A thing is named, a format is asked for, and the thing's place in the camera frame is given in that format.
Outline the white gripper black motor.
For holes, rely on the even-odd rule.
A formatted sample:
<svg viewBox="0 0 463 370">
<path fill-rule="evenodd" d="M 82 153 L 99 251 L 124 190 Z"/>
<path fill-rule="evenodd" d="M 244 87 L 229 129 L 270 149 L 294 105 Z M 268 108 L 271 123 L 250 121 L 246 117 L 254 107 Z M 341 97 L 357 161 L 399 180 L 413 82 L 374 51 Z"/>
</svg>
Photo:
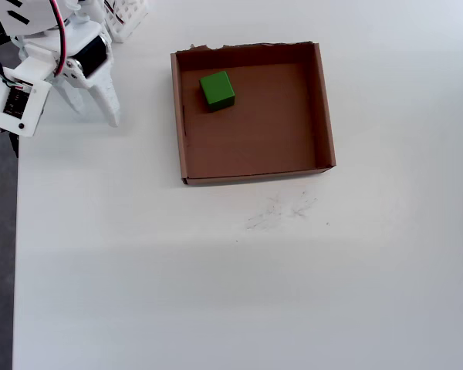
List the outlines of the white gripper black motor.
<svg viewBox="0 0 463 370">
<path fill-rule="evenodd" d="M 70 22 L 59 29 L 20 38 L 21 63 L 11 70 L 14 81 L 52 81 L 76 113 L 86 113 L 81 90 L 94 99 L 108 124 L 118 127 L 121 108 L 113 86 L 110 37 L 96 22 Z"/>
</svg>

